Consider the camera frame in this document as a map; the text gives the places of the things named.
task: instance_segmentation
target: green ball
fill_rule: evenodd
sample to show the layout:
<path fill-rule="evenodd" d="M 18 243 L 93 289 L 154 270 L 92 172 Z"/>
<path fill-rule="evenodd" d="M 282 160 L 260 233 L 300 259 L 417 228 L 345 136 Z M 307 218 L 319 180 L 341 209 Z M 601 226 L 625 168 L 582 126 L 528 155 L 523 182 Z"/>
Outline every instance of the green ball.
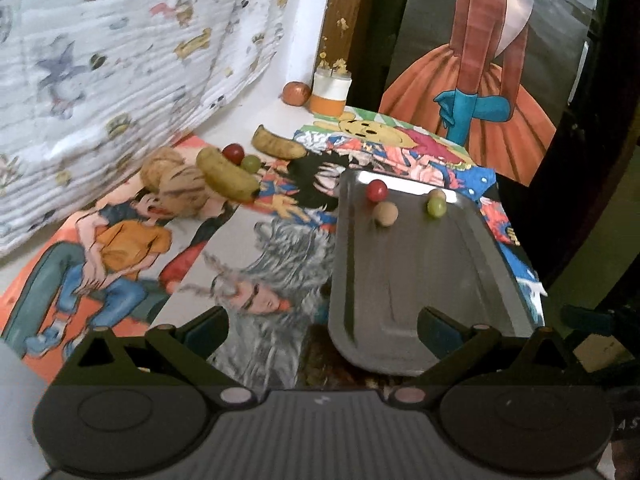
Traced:
<path fill-rule="evenodd" d="M 248 173 L 258 173 L 258 170 L 262 167 L 262 161 L 258 156 L 247 155 L 242 159 L 240 167 Z"/>
<path fill-rule="evenodd" d="M 427 202 L 427 213 L 434 218 L 442 218 L 447 212 L 447 201 L 434 196 Z"/>

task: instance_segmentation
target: white curtain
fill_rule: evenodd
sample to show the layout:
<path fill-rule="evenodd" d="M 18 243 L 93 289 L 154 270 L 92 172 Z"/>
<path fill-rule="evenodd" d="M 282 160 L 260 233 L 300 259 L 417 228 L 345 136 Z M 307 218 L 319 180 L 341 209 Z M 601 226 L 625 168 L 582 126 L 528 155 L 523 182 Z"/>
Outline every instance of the white curtain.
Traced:
<path fill-rule="evenodd" d="M 288 0 L 0 0 L 0 256 L 268 66 Z"/>

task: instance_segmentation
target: portrait with gray hair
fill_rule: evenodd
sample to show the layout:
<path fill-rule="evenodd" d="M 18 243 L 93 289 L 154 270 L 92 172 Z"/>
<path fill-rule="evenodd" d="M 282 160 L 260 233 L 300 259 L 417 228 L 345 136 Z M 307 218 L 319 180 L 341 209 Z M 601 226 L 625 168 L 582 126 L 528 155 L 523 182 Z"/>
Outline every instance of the portrait with gray hair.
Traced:
<path fill-rule="evenodd" d="M 185 285 L 225 308 L 229 334 L 209 362 L 261 394 L 293 388 L 308 327 L 319 315 L 320 288 L 331 276 L 331 234 L 283 220 L 254 225 L 260 256 L 243 269 L 204 251 L 210 287 Z"/>

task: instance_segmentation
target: ribbed black surface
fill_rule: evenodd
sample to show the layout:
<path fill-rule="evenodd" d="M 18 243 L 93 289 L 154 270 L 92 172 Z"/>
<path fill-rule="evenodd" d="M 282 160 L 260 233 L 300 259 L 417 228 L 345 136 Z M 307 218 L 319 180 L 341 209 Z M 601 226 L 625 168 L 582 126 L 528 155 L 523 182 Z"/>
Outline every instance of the ribbed black surface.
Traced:
<path fill-rule="evenodd" d="M 375 392 L 273 392 L 222 415 L 203 445 L 145 480 L 506 480 L 457 455 L 422 413 Z M 598 480 L 595 471 L 562 477 Z M 57 473 L 52 480 L 77 480 Z"/>

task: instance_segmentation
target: onion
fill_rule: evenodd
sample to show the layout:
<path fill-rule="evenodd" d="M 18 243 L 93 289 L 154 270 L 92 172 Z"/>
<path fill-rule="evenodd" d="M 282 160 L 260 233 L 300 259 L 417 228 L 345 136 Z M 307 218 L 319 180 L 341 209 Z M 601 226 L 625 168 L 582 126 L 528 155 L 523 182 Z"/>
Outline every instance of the onion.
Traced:
<path fill-rule="evenodd" d="M 290 106 L 303 106 L 311 97 L 311 88 L 300 81 L 292 81 L 284 85 L 282 100 Z"/>

